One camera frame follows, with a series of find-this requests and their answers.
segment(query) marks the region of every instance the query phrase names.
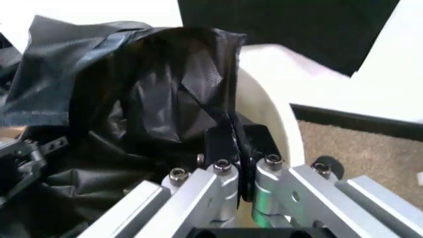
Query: black plastic bag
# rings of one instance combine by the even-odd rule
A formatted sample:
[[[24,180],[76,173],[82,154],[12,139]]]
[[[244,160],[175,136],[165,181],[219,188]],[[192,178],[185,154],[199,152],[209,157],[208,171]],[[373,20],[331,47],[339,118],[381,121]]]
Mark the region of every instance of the black plastic bag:
[[[77,234],[124,188],[193,162],[205,130],[235,109],[243,35],[39,16],[30,33],[0,125],[37,126],[23,136],[37,141],[65,134],[71,147],[0,209],[0,237]]]

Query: floor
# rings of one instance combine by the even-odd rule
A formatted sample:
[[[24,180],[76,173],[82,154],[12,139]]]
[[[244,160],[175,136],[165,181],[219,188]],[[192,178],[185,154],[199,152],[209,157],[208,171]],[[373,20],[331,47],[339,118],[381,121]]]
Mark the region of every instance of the floor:
[[[338,159],[345,179],[367,175],[423,210],[423,142],[373,134],[331,125],[299,121],[306,163],[321,155]]]

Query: white surface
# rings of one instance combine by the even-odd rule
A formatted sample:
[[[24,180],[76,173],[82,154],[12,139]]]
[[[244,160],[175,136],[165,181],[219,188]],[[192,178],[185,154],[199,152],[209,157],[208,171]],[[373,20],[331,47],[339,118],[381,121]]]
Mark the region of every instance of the white surface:
[[[423,172],[417,174],[417,182],[420,186],[423,186]]]
[[[352,78],[278,45],[244,47],[240,66],[290,103],[423,123],[422,12],[423,1],[400,0]]]
[[[282,158],[294,167],[305,163],[303,141],[294,113],[281,92],[284,89],[274,87],[271,80],[255,79],[239,69],[236,110],[266,125]]]
[[[176,0],[5,0],[0,6],[0,32],[21,52],[28,43],[34,15],[74,24],[141,21],[160,27],[182,26]]]

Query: black tarp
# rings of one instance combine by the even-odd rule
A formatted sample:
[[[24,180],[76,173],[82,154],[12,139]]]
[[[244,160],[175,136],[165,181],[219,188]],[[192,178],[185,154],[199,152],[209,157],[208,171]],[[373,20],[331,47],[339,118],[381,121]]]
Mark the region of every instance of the black tarp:
[[[41,144],[66,135],[70,147],[0,208],[0,237],[74,237],[124,188],[194,164],[205,130],[234,113],[244,35],[39,16],[30,33],[0,125],[30,125],[22,139]]]
[[[178,0],[187,27],[281,44],[342,74],[357,71],[399,0]]]

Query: bolt head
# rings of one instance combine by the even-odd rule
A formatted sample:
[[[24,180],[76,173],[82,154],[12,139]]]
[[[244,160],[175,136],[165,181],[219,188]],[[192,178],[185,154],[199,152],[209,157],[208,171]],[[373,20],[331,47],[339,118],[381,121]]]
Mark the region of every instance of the bolt head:
[[[197,168],[202,168],[204,166],[204,154],[197,155]]]
[[[226,175],[231,171],[231,163],[225,159],[218,160],[213,164],[213,171],[217,175]]]
[[[169,173],[170,184],[181,186],[188,179],[188,172],[182,168],[174,168]]]
[[[331,172],[329,165],[320,162],[314,162],[312,164],[312,169],[324,177],[329,176]]]
[[[271,169],[271,170],[280,170],[282,168],[283,160],[281,157],[275,154],[266,155],[264,157],[264,163]]]

